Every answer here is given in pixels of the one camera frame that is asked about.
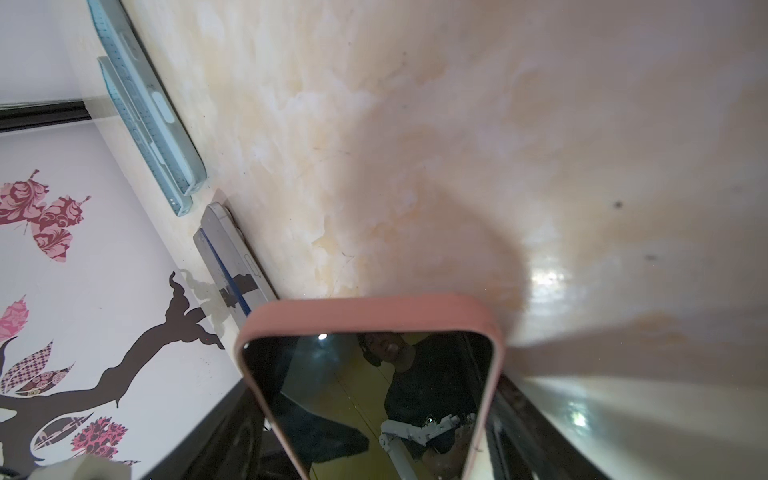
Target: tree branch decal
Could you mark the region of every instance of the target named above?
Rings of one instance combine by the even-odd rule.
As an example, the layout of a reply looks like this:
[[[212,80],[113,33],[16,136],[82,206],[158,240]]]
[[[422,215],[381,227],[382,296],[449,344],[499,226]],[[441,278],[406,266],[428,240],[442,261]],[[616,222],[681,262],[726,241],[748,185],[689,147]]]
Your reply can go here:
[[[101,374],[94,388],[58,392],[49,396],[0,395],[0,408],[16,411],[16,415],[0,423],[0,442],[3,444],[6,466],[22,473],[35,469],[35,461],[40,459],[31,452],[33,440],[38,439],[38,433],[58,417],[94,409],[112,401],[119,406],[120,399],[136,375],[164,346],[179,341],[190,343],[200,340],[205,345],[224,348],[218,336],[206,332],[198,324],[205,318],[203,310],[197,307],[187,311],[190,303],[184,295],[184,288],[174,280],[174,276],[175,273],[172,273],[168,278],[174,293],[165,312],[165,322],[142,333],[125,353],[120,364]],[[13,338],[0,346],[0,372],[5,359],[5,347]]]

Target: beige marble surface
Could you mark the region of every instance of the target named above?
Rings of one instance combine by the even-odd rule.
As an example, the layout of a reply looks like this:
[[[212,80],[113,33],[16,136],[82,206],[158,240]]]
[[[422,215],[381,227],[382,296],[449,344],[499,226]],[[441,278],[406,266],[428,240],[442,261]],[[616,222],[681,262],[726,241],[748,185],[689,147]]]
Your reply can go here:
[[[54,8],[197,281],[191,235],[226,201],[284,298],[493,306],[506,372],[610,476],[762,475],[767,3],[124,4],[208,169],[181,219],[105,100],[84,2]]]

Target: black shirt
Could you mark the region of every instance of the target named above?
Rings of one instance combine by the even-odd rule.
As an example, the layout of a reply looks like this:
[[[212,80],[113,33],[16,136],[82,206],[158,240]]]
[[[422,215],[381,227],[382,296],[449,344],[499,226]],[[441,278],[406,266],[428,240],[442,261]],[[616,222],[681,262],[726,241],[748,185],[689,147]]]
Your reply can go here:
[[[465,380],[465,366],[453,335],[431,335],[413,346],[411,368],[392,375],[384,409],[397,422],[422,427],[427,418],[439,422],[446,415],[476,413],[477,406]],[[402,439],[414,459],[432,447],[446,453],[453,446],[454,431],[445,432],[427,446]]]

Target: person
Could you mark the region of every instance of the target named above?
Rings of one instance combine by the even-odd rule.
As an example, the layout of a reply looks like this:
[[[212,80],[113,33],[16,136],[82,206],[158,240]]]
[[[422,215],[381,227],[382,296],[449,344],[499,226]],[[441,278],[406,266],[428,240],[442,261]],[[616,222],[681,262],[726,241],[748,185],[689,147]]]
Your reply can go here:
[[[464,418],[477,412],[453,335],[434,334],[409,345],[397,333],[364,333],[358,335],[358,342],[368,362],[379,366],[383,361],[395,367],[384,400],[391,420],[421,427],[431,420],[440,422],[446,415]],[[426,446],[402,441],[413,459],[421,459],[438,480],[449,480],[462,473],[473,427],[462,425],[433,438]]]

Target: headphones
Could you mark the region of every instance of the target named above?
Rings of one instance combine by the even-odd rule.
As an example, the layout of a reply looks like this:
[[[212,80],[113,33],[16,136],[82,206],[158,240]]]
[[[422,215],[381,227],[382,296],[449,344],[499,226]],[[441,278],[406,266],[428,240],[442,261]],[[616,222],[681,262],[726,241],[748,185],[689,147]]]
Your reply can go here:
[[[365,333],[358,333],[357,334],[357,343],[360,345],[360,349],[362,350],[362,357],[366,359],[368,363],[370,363],[373,366],[381,366],[382,361],[381,359],[373,355],[373,353],[368,350],[368,346],[366,345],[366,334]]]

